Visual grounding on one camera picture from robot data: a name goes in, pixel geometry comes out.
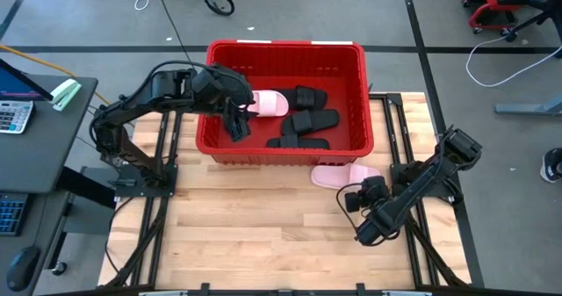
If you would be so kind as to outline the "pink rubber slide sandal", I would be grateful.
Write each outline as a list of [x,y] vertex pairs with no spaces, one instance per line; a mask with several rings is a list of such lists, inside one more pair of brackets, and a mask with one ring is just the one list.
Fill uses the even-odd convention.
[[282,117],[289,112],[287,98],[276,90],[253,90],[253,103],[240,108],[258,118]]
[[347,184],[361,183],[367,177],[374,176],[380,176],[379,170],[348,163],[343,166],[315,166],[311,170],[310,179],[317,186],[337,190]]

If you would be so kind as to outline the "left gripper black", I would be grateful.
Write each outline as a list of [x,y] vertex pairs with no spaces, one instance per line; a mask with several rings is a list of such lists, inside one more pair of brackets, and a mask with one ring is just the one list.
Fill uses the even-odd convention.
[[249,113],[237,108],[253,102],[251,85],[244,75],[220,65],[194,69],[191,72],[191,98],[194,112],[224,110],[223,127],[232,141],[250,135]]

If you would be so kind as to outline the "black keyboard blue keys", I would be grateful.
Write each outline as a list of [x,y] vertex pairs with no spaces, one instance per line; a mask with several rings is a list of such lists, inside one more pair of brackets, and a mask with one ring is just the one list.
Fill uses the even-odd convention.
[[28,194],[0,192],[0,236],[19,236],[28,199]]

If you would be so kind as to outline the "black computer mouse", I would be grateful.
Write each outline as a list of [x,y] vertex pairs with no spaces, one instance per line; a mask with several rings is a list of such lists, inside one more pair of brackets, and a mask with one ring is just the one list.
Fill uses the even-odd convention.
[[13,292],[25,290],[31,283],[40,256],[40,249],[28,246],[14,257],[6,274],[6,284]]

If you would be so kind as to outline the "black chair base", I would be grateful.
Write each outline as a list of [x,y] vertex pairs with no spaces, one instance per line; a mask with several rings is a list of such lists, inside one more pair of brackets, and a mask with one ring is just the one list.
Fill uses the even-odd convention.
[[523,28],[532,24],[541,25],[544,21],[550,19],[556,28],[560,39],[560,46],[562,46],[562,0],[529,0],[528,6],[538,9],[541,12],[535,17],[511,29],[505,36],[506,42],[514,41],[517,33]]

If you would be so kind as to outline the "black office desk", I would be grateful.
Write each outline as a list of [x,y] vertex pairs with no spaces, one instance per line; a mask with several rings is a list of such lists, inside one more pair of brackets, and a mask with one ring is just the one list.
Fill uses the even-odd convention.
[[48,193],[54,189],[98,80],[79,76],[82,88],[60,112],[46,101],[21,134],[0,134],[0,192]]

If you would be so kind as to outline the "mint green stapler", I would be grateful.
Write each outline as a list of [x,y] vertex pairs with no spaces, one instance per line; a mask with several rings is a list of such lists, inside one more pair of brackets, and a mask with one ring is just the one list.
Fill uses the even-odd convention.
[[53,109],[57,112],[63,111],[81,88],[82,85],[72,78],[69,78],[58,85],[50,92],[52,97],[50,103],[53,106]]

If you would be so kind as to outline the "person's shoe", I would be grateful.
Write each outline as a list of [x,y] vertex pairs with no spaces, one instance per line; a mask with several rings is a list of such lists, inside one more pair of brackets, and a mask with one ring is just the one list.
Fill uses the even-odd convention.
[[548,183],[562,179],[562,148],[554,148],[543,155],[539,171],[541,178]]

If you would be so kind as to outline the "black rubber slide sandal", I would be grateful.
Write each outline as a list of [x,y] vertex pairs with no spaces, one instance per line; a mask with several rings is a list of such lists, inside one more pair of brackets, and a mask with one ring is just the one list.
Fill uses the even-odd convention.
[[284,135],[266,142],[267,148],[310,148],[330,150],[329,142],[319,138],[303,138],[296,134]]
[[287,117],[281,125],[282,135],[305,135],[335,127],[340,114],[334,109],[301,111]]
[[288,102],[289,109],[294,111],[316,111],[323,109],[328,101],[324,90],[297,85],[293,89],[276,89]]

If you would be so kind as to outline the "black metal rig frame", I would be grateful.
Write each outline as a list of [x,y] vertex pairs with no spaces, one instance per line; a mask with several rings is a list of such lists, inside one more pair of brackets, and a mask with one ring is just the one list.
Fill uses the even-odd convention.
[[[375,147],[359,164],[380,170],[390,183],[389,166],[425,160],[436,143],[423,93],[374,94],[371,103]],[[394,241],[367,248],[353,240],[349,222],[335,202],[336,190],[317,187],[306,166],[223,165],[195,145],[198,116],[184,115],[177,136],[179,181],[169,199],[163,235],[149,243],[127,280],[154,282],[156,290],[181,296],[252,294],[263,296],[380,295],[373,290],[410,290],[446,285],[429,274],[429,261],[416,242],[415,257],[406,229]],[[146,211],[148,223],[159,199],[133,199],[116,214],[109,256],[124,267],[137,247]],[[425,198],[425,227],[454,273],[467,283],[464,208]]]

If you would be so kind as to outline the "grey desk foot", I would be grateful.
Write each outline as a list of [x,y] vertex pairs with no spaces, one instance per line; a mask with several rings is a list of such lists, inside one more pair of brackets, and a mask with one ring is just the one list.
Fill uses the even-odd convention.
[[498,114],[562,117],[562,94],[542,104],[496,104],[494,111]]

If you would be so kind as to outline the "large red plastic bin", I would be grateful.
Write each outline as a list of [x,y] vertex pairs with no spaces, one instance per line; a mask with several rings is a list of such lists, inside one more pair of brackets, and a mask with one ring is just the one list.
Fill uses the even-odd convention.
[[352,46],[319,46],[310,41],[216,40],[207,49],[207,64],[218,63],[246,76],[254,90],[324,90],[325,109],[337,110],[337,126],[308,134],[325,139],[330,150],[267,148],[281,134],[282,117],[253,118],[251,135],[233,142],[218,117],[198,120],[196,146],[215,162],[251,165],[344,165],[368,155],[374,145],[364,50]]

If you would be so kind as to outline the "dark tablet screen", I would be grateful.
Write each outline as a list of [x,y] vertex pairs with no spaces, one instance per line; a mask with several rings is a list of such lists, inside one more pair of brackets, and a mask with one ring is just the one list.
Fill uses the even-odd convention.
[[51,101],[53,96],[20,70],[0,59],[0,100]]

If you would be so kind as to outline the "grey desk calculator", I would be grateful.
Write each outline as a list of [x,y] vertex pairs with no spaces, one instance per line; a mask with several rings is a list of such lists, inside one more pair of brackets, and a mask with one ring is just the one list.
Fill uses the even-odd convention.
[[0,134],[22,134],[33,113],[32,101],[0,101]]

